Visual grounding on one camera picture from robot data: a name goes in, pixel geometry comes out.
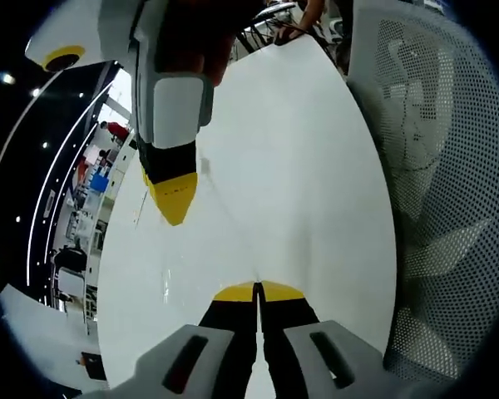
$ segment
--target yellow tip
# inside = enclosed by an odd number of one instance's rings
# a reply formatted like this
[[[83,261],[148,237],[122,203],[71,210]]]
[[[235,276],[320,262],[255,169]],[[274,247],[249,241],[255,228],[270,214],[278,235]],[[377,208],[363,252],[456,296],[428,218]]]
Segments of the yellow tip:
[[[172,226],[183,223],[198,185],[198,174],[189,173],[153,185],[146,175],[148,187],[157,208]]]
[[[222,302],[252,302],[254,282],[232,285],[222,289],[215,295],[215,301]]]
[[[288,285],[263,281],[264,297],[266,302],[289,301],[292,299],[303,299],[305,296],[301,291]]]

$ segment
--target white tabletop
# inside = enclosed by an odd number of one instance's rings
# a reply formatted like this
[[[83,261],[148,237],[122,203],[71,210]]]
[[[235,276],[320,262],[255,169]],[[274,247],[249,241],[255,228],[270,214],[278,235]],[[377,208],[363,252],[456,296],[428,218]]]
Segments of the white tabletop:
[[[137,156],[122,182],[98,286],[109,385],[182,324],[199,323],[223,287],[259,279],[300,288],[320,320],[383,352],[396,288],[388,192],[362,115],[316,42],[301,37],[230,66],[197,146],[199,184],[180,226],[146,195]],[[248,397],[269,389],[250,380]]]

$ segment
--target red shirt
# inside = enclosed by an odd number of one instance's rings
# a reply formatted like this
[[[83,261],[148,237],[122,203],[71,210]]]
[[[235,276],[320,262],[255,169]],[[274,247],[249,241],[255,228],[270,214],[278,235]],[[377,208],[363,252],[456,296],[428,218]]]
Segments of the red shirt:
[[[116,122],[109,122],[107,129],[112,135],[122,141],[126,141],[127,136],[130,134],[125,127],[118,125]]]

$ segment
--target window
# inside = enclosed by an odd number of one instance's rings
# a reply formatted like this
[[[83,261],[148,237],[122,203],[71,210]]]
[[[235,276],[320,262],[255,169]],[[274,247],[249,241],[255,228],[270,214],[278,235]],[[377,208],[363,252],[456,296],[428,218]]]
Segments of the window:
[[[109,97],[131,112],[131,75],[123,69],[117,72]]]

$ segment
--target chair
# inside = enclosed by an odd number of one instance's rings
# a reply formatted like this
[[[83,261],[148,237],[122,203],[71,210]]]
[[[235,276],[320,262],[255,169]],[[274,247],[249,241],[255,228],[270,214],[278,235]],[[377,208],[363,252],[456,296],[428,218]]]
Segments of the chair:
[[[393,204],[398,292],[385,368],[451,383],[499,317],[499,81],[455,22],[355,4],[348,85]]]

